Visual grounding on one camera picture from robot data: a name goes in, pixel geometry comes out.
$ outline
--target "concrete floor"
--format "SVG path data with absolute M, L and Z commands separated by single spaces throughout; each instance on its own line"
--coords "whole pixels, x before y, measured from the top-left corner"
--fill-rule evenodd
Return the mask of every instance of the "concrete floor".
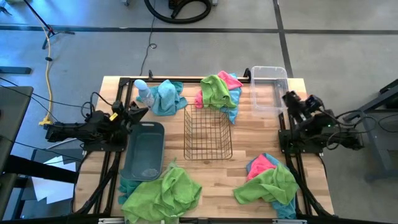
M 157 0 L 157 9 L 168 12 Z M 219 0 L 208 18 L 176 26 L 156 20 L 154 27 L 276 29 L 272 0 Z M 181 16 L 199 12 L 191 3 Z M 119 1 L 35 0 L 32 5 L 49 23 L 58 26 L 150 27 L 152 15 L 142 0 L 127 8 Z M 285 29 L 398 29 L 395 0 L 279 0 Z M 37 26 L 25 5 L 6 6 L 13 16 L 0 14 L 0 25 Z M 47 96 L 44 35 L 35 31 L 0 31 L 0 64 L 26 66 L 31 75 L 2 75 L 19 85 L 30 85 Z M 98 91 L 105 75 L 138 75 L 149 33 L 78 32 L 52 39 L 51 84 L 54 100 L 80 105 Z M 293 76 L 304 78 L 307 92 L 321 97 L 335 113 L 352 110 L 377 95 L 397 78 L 398 35 L 298 35 L 287 34 Z M 156 32 L 144 74 L 209 75 L 220 70 L 242 74 L 254 65 L 284 67 L 278 34 Z M 81 121 L 78 109 L 55 105 L 54 115 L 64 122 Z M 17 140 L 37 147 L 50 144 L 37 125 L 45 111 L 29 106 Z M 26 134 L 36 138 L 27 138 Z M 31 150 L 18 145 L 13 154 L 30 157 Z M 371 171 L 369 150 L 340 147 L 325 152 L 328 183 L 335 213 L 344 218 L 398 222 L 398 180 L 364 181 Z

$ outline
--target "clear plastic bin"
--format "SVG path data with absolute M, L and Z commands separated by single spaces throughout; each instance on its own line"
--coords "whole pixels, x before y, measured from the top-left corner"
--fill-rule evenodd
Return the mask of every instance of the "clear plastic bin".
M 275 115 L 286 110 L 287 74 L 282 67 L 255 66 L 251 69 L 251 104 L 256 116 Z

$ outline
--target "wire basket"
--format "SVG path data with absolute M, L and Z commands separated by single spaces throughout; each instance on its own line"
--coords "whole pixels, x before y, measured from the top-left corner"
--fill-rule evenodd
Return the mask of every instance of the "wire basket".
M 211 160 L 231 157 L 228 108 L 225 106 L 221 112 L 219 109 L 187 105 L 184 109 L 184 158 Z

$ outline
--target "wooden tabletop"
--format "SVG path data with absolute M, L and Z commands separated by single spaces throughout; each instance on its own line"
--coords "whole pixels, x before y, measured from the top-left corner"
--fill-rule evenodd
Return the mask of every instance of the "wooden tabletop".
M 113 102 L 116 98 L 118 83 L 120 77 L 104 77 L 100 95 L 107 101 Z M 304 80 L 301 78 L 291 78 L 288 80 L 289 89 L 295 90 L 302 98 L 307 97 Z M 193 103 L 196 93 L 200 90 L 199 83 L 184 83 L 181 96 L 184 96 L 188 103 Z M 233 197 L 233 189 L 243 185 L 246 181 L 246 164 L 259 154 L 266 152 L 274 156 L 281 162 L 285 162 L 284 155 L 279 149 L 279 140 L 277 131 L 279 120 L 277 116 L 265 115 L 254 116 L 251 106 L 250 85 L 242 87 L 242 95 L 239 101 L 239 114 L 236 118 L 236 124 L 231 125 L 233 156 L 228 160 L 218 161 L 188 161 L 183 156 L 183 134 L 184 134 L 184 112 L 179 110 L 175 116 L 155 116 L 148 112 L 142 121 L 157 121 L 163 124 L 165 128 L 165 151 L 164 163 L 166 167 L 175 157 L 177 165 L 183 167 L 190 177 L 203 186 L 201 198 L 197 208 L 188 211 L 183 217 L 200 218 L 275 218 L 275 210 L 270 203 L 263 200 L 257 200 L 247 205 L 240 205 Z M 270 92 L 264 86 L 264 93 Z M 131 99 L 134 100 L 138 92 L 133 88 Z M 272 101 L 272 94 L 265 94 L 262 101 Z M 111 112 L 111 108 L 103 101 L 97 103 L 97 110 Z M 124 166 L 126 153 L 122 153 L 119 169 Z M 76 197 L 74 210 L 83 206 L 88 200 L 100 180 L 101 167 L 103 163 L 104 152 L 94 152 L 83 163 L 80 176 L 76 186 Z M 325 176 L 325 170 L 321 160 L 313 154 L 302 155 L 305 177 L 308 188 L 312 191 L 318 201 L 324 208 L 333 213 L 328 182 Z M 108 186 L 104 190 L 101 211 L 104 209 Z M 118 204 L 120 195 L 119 176 L 116 184 L 116 193 L 114 197 L 112 216 L 123 216 L 121 205 Z M 301 191 L 298 191 L 298 201 L 301 210 L 304 210 Z

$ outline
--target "green towel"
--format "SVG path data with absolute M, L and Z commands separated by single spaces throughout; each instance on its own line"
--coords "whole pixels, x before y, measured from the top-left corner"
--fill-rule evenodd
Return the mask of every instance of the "green towel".
M 228 108 L 235 108 L 229 95 L 228 87 L 224 80 L 217 75 L 210 75 L 200 81 L 201 90 L 203 92 L 204 107 L 210 105 L 213 108 L 220 109 L 224 105 Z
M 293 174 L 281 163 L 275 169 L 269 169 L 234 190 L 236 200 L 247 204 L 259 198 L 266 202 L 278 201 L 288 205 L 297 191 Z
M 169 169 L 163 177 L 141 183 L 124 203 L 122 211 L 130 223 L 140 218 L 170 223 L 198 205 L 201 185 L 189 178 L 183 168 Z

